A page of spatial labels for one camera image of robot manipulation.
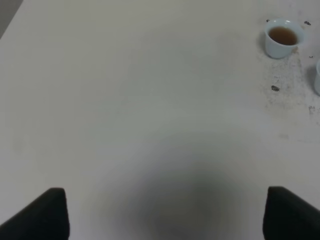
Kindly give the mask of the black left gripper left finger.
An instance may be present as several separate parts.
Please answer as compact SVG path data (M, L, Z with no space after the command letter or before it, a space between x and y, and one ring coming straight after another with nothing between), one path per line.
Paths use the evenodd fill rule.
M0 225L2 240L67 240L70 221L66 192L49 188Z

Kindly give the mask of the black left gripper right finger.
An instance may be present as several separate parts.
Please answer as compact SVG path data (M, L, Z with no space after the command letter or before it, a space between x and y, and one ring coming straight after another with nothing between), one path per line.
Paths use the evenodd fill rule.
M263 224L266 240L318 240L320 211L283 186L270 186Z

